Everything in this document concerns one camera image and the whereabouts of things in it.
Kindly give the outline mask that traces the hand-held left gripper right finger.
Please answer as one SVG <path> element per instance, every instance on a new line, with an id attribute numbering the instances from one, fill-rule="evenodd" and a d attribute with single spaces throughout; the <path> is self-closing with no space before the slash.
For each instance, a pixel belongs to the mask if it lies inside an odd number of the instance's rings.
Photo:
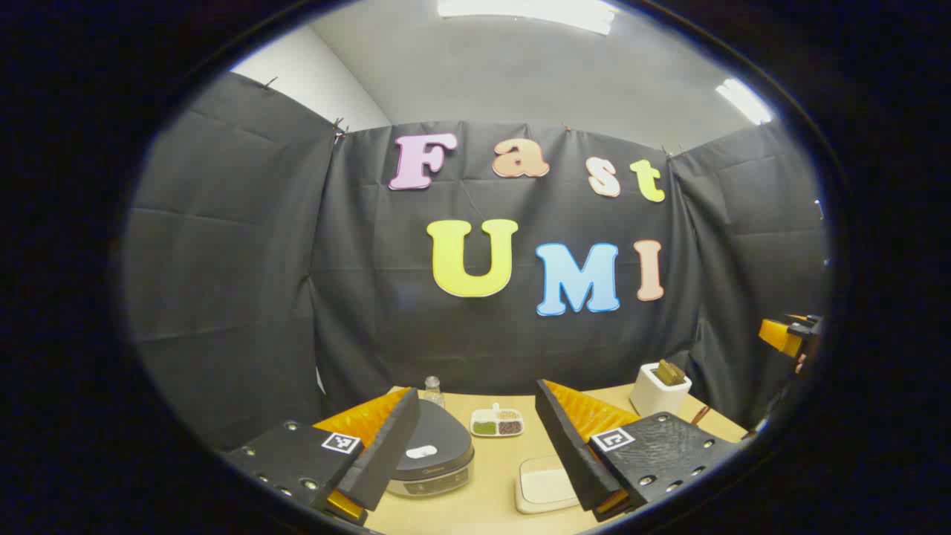
<path id="1" fill-rule="evenodd" d="M 675 414 L 640 417 L 551 380 L 536 381 L 534 409 L 581 508 L 599 522 L 675 495 L 738 450 Z"/>

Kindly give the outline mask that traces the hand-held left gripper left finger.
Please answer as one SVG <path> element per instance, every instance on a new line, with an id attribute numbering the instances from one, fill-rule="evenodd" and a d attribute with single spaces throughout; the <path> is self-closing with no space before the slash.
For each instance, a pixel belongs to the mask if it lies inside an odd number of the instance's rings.
<path id="1" fill-rule="evenodd" d="M 285 420 L 223 457 L 276 497 L 361 526 L 383 498 L 420 413 L 417 389 L 402 387 L 315 424 Z"/>

